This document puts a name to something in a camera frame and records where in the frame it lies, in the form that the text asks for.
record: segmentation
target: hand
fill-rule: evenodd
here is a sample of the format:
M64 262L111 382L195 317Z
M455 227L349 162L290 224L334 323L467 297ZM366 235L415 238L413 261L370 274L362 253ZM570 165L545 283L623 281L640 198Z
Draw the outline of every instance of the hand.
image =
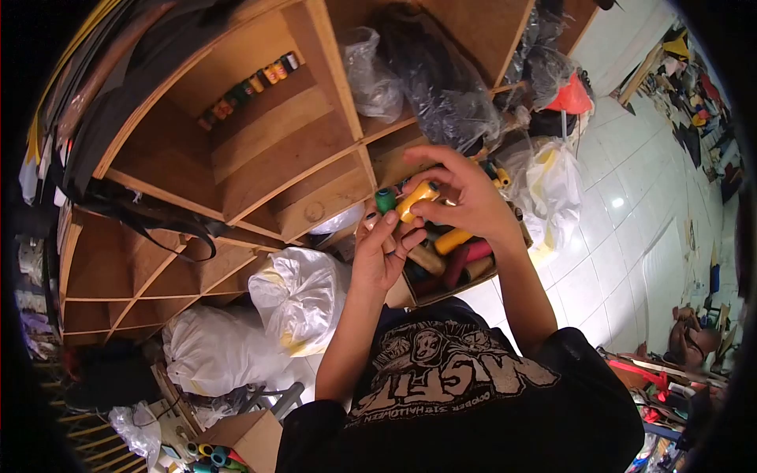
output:
M523 236L515 215L489 176L477 164L447 146L415 146L406 149L403 158L408 164L433 160L444 165L444 168L435 167L416 174L402 188L404 194L415 190L426 179L448 184L460 191L454 207L422 201L410 208L413 215L452 225L486 238L490 243L512 244L520 241L522 244Z
M423 229L423 219L420 217L410 223L403 223L397 229L400 216L396 211L390 210L369 231L363 220L373 212L378 211L372 199L355 231L355 261L350 287L386 292L400 277L407 252L425 240L426 230ZM387 238L393 238L397 243L397 249L391 255L384 254L382 250L382 242Z

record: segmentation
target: orange plastic bag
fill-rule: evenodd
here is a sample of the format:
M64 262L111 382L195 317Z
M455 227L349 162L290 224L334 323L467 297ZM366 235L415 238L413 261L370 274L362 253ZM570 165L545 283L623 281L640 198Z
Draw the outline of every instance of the orange plastic bag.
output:
M554 102L547 105L547 109L565 110L570 115L580 115L591 110L591 99L584 89L584 84L578 78L577 73L570 76L570 83L562 87Z

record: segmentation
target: black t-shirt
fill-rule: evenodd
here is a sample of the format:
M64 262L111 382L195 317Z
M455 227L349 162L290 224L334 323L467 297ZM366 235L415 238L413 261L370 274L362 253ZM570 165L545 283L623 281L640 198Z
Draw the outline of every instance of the black t-shirt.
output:
M350 412L287 416L276 471L609 473L641 449L628 390L579 330L526 359L465 310L413 314L377 330Z

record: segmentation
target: t-shirt print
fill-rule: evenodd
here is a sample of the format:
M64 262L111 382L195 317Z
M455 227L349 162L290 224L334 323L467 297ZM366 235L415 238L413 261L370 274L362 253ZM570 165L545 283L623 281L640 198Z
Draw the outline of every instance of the t-shirt print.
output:
M560 375L509 352L491 331L451 320L387 331L373 359L370 392L353 403L346 428L382 419L456 412L552 387Z

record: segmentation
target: rack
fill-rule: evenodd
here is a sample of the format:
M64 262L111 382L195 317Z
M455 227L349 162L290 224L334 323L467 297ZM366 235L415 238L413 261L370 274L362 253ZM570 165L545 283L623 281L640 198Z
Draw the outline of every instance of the rack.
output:
M200 299L237 297L248 290L249 275L268 252L306 244L302 237L312 228L377 188L432 165L407 166L402 160L404 148L428 142L410 105L391 124L358 116L341 64L334 31L367 24L387 3L247 0L227 31L196 51L132 113L93 177L235 228L214 239L218 254L212 260L191 263L117 221L73 209L60 249L66 344L103 343L115 335L143 339ZM495 85L534 0L480 0L475 8L449 0L414 3L436 19L498 92ZM577 19L571 28L578 32L595 11L591 0L566 2L566 12ZM289 51L300 67L286 79L211 131L197 124L226 91ZM153 230L151 236L190 260L207 251L188 235Z

